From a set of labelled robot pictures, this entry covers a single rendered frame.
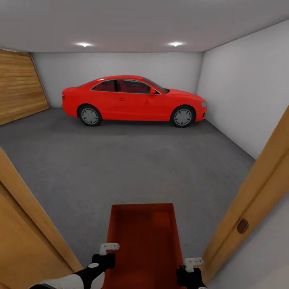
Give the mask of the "storage box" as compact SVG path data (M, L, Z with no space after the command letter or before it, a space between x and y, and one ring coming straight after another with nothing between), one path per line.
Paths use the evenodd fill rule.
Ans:
M102 289L187 289L177 283L184 266L173 204L120 204L111 209L106 243L118 243L115 267Z

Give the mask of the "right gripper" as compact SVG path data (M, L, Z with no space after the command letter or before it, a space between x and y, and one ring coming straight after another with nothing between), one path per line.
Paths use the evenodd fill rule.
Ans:
M192 272L192 273L188 273L185 270L185 268L176 269L177 283L178 283L179 286L186 286L187 289L189 289L189 283L190 283L191 280L197 279L199 282L202 282L200 269L196 268L196 267L194 267L193 269L194 269L194 272Z

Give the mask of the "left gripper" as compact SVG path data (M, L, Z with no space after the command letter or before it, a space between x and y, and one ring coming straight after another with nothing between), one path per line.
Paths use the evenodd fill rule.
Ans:
M95 254L92 257L92 261L104 260L106 263L106 269L113 269L115 267L115 253L109 253L105 256L100 256L99 254Z

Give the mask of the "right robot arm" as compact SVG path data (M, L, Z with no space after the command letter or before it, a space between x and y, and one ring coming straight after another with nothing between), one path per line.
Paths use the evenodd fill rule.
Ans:
M204 259L202 257L186 258L184 262L186 265L183 269L176 269L178 285L186 286L187 289L208 289L202 282L200 269L194 267L203 265Z

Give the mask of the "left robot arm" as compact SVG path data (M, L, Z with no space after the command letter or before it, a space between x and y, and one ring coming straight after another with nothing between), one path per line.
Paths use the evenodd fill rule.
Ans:
M105 280L106 269L115 267L115 253L107 253L107 250L118 250L118 243L103 243L100 254L92 257L92 263L86 269L66 277L45 280L29 289L102 289Z

